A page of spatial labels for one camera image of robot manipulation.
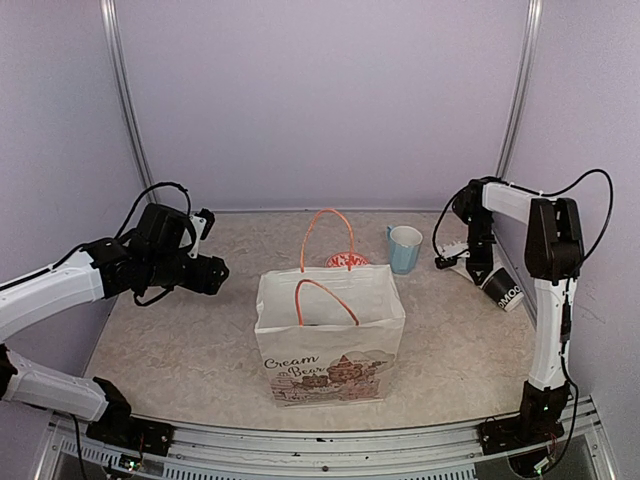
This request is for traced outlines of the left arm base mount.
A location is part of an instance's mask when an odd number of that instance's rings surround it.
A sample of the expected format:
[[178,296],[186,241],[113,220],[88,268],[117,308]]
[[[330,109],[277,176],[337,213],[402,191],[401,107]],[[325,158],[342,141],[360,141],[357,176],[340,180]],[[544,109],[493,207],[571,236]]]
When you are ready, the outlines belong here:
[[107,445],[166,457],[174,431],[168,423],[132,417],[115,426],[92,422],[87,427],[86,436]]

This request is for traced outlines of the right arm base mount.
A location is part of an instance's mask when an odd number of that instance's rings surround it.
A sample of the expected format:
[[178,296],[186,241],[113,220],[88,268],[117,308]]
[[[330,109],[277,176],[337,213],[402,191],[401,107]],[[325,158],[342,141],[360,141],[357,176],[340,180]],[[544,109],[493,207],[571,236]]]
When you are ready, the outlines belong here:
[[528,425],[519,415],[495,419],[490,417],[477,428],[484,455],[493,455],[550,441],[564,435],[560,422]]

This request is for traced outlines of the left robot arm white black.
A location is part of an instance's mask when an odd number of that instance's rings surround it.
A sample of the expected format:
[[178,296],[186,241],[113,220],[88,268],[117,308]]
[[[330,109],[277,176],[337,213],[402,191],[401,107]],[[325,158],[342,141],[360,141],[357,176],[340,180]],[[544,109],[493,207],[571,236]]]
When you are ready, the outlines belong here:
[[[149,204],[135,228],[83,244],[60,261],[1,287],[1,338],[58,313],[130,292],[145,307],[175,288],[215,295],[229,276],[223,259],[200,254],[213,212],[183,213]],[[74,377],[1,348],[1,398],[99,421],[121,445],[140,434],[137,418],[109,381]]]

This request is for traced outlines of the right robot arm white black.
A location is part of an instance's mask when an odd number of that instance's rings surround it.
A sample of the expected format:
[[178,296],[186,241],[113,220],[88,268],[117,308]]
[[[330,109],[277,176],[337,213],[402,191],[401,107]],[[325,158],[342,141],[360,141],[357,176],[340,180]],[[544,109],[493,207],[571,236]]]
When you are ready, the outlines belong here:
[[523,386],[519,413],[491,427],[523,444],[540,435],[563,434],[559,423],[570,382],[568,352],[573,303],[584,256],[577,203],[569,198],[527,193],[494,177],[471,180],[453,197],[452,210],[467,226],[464,246],[454,254],[463,258],[469,279],[487,283],[495,270],[492,224],[495,213],[527,227],[524,260],[536,292],[535,351]]

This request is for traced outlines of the black cup holding straws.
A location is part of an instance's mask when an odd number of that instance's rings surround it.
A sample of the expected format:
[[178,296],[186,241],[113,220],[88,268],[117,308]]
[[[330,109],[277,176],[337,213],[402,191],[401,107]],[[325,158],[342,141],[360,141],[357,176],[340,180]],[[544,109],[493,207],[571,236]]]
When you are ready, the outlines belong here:
[[503,311],[511,312],[523,300],[523,292],[504,267],[495,269],[481,290]]

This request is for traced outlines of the white paper takeout bag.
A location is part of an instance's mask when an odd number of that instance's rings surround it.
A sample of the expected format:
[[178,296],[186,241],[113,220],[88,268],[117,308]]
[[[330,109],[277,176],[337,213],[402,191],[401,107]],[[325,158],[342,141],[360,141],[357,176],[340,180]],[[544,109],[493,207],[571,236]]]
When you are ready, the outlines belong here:
[[[390,390],[406,313],[387,264],[299,265],[261,275],[254,327],[279,407],[380,401]],[[322,327],[300,327],[319,323]]]

